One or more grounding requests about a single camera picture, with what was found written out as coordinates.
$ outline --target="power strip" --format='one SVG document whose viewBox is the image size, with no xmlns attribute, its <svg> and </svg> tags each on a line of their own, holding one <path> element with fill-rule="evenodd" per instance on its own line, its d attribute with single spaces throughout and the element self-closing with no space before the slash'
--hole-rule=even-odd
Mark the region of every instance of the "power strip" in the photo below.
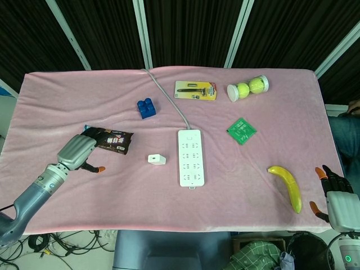
<svg viewBox="0 0 360 270">
<path fill-rule="evenodd" d="M 194 189 L 205 183 L 203 147 L 198 129 L 179 130 L 180 186 Z"/>
</svg>

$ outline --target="packaged tool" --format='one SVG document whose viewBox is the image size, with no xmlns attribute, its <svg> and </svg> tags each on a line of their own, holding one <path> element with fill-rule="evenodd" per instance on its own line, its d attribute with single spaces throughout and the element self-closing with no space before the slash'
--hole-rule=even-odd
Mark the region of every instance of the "packaged tool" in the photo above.
<svg viewBox="0 0 360 270">
<path fill-rule="evenodd" d="M 212 82 L 175 82 L 175 98 L 191 100 L 215 100 L 216 86 Z"/>
</svg>

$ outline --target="orange fingertip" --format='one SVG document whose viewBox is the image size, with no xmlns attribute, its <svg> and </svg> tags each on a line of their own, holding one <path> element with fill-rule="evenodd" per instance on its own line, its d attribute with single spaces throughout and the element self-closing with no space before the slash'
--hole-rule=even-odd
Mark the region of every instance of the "orange fingertip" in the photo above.
<svg viewBox="0 0 360 270">
<path fill-rule="evenodd" d="M 310 208 L 312 210 L 312 212 L 316 215 L 318 213 L 321 213 L 321 211 L 319 210 L 319 208 L 317 208 L 317 205 L 315 202 L 311 201 L 310 202 Z"/>
<path fill-rule="evenodd" d="M 320 180 L 322 180 L 322 179 L 324 179 L 324 178 L 327 178 L 326 173 L 325 173 L 322 169 L 320 169 L 319 167 L 316 167 L 316 168 L 315 168 L 315 172 L 316 172 L 317 175 L 319 176 L 319 179 L 320 179 Z"/>
<path fill-rule="evenodd" d="M 98 167 L 98 169 L 99 169 L 99 172 L 98 172 L 98 173 L 101 173 L 101 172 L 103 172 L 106 168 L 105 168 L 105 167 Z"/>
</svg>

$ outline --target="person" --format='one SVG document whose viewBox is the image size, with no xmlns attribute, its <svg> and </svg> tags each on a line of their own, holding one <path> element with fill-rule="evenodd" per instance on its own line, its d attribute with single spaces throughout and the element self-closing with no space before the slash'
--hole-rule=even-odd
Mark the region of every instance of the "person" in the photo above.
<svg viewBox="0 0 360 270">
<path fill-rule="evenodd" d="M 345 178 L 360 197 L 360 99 L 349 103 L 348 111 L 328 117 Z"/>
</svg>

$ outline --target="white lid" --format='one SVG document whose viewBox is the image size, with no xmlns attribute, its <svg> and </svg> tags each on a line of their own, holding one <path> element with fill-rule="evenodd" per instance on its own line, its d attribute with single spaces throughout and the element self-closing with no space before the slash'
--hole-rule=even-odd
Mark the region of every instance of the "white lid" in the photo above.
<svg viewBox="0 0 360 270">
<path fill-rule="evenodd" d="M 268 78 L 266 78 L 265 75 L 260 75 L 259 77 L 260 77 L 261 80 L 263 80 L 263 82 L 264 82 L 264 92 L 268 91 L 268 90 L 269 90 L 269 81 L 268 81 Z"/>
<path fill-rule="evenodd" d="M 239 90 L 237 89 L 236 85 L 229 84 L 227 86 L 227 95 L 232 102 L 235 102 L 239 99 Z"/>
</svg>

